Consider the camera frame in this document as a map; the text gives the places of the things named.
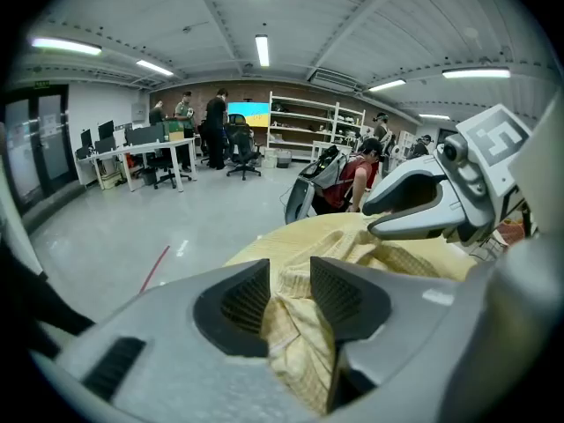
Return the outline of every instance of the ceiling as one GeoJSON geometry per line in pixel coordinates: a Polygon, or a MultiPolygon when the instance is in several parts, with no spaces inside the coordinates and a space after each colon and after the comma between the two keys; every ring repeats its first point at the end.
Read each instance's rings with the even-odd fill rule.
{"type": "Polygon", "coordinates": [[[461,121],[503,103],[534,124],[560,86],[549,44],[516,0],[56,0],[30,30],[84,41],[102,54],[24,46],[11,84],[93,81],[161,89],[217,79],[307,83],[323,68],[353,78],[351,94],[419,122],[461,121]],[[255,35],[268,34],[261,68],[255,35]],[[145,59],[174,73],[136,65],[145,59]],[[505,66],[511,78],[446,79],[442,71],[505,66]],[[407,84],[371,93],[371,86],[407,84]]]}

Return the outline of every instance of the trash bin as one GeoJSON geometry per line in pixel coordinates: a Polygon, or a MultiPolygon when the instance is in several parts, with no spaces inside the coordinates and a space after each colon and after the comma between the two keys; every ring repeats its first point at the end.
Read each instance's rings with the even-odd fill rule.
{"type": "Polygon", "coordinates": [[[143,182],[145,185],[154,185],[157,182],[157,171],[154,167],[146,167],[143,170],[143,182]]]}

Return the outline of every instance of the yellow cloth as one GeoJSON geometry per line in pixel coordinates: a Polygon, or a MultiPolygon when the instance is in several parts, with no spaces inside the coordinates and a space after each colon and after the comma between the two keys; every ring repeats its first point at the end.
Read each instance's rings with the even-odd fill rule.
{"type": "Polygon", "coordinates": [[[320,414],[325,413],[335,352],[330,327],[311,299],[311,256],[454,280],[464,280],[475,264],[442,238],[379,241],[367,231],[375,219],[358,213],[303,219],[258,239],[227,263],[270,258],[271,300],[261,336],[268,341],[270,364],[278,378],[320,414]]]}

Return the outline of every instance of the air vent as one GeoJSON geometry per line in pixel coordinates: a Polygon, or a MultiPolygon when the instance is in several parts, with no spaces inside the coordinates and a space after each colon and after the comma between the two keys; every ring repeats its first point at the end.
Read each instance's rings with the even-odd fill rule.
{"type": "Polygon", "coordinates": [[[334,72],[333,70],[319,69],[309,81],[312,85],[318,85],[341,92],[355,91],[357,88],[360,89],[359,84],[354,78],[334,72]]]}

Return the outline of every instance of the desk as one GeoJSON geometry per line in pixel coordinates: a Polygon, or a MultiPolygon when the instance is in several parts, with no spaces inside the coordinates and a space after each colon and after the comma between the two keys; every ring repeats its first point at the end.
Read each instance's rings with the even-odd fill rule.
{"type": "Polygon", "coordinates": [[[353,148],[349,145],[337,145],[335,143],[326,143],[324,141],[314,141],[314,146],[311,149],[310,162],[313,163],[314,161],[317,161],[317,159],[321,155],[321,152],[324,149],[331,147],[332,145],[335,145],[342,153],[346,155],[353,151],[353,148]]]}
{"type": "MultiPolygon", "coordinates": [[[[192,169],[192,180],[197,180],[197,171],[196,171],[196,153],[194,149],[194,138],[184,138],[179,139],[178,141],[166,141],[165,143],[147,143],[144,145],[125,145],[122,147],[118,147],[117,149],[111,152],[104,152],[104,153],[96,153],[87,157],[85,159],[77,160],[77,163],[85,163],[87,161],[91,161],[94,164],[94,168],[96,169],[96,176],[98,177],[98,184],[100,188],[102,188],[102,178],[100,175],[100,170],[98,168],[98,162],[96,160],[107,160],[111,159],[116,155],[125,155],[126,153],[135,155],[139,153],[143,153],[143,161],[146,165],[146,157],[145,154],[147,152],[154,152],[157,149],[170,149],[170,157],[173,160],[173,170],[174,170],[174,177],[176,178],[176,189],[178,189],[179,193],[184,191],[184,186],[182,185],[182,178],[180,177],[180,168],[178,167],[178,158],[176,157],[176,147],[181,145],[188,145],[189,151],[189,158],[190,158],[190,165],[192,169]]],[[[130,191],[135,191],[133,188],[133,183],[131,181],[131,174],[130,174],[130,167],[127,164],[127,160],[123,160],[123,169],[125,170],[125,176],[127,177],[127,183],[130,187],[130,191]]]]}

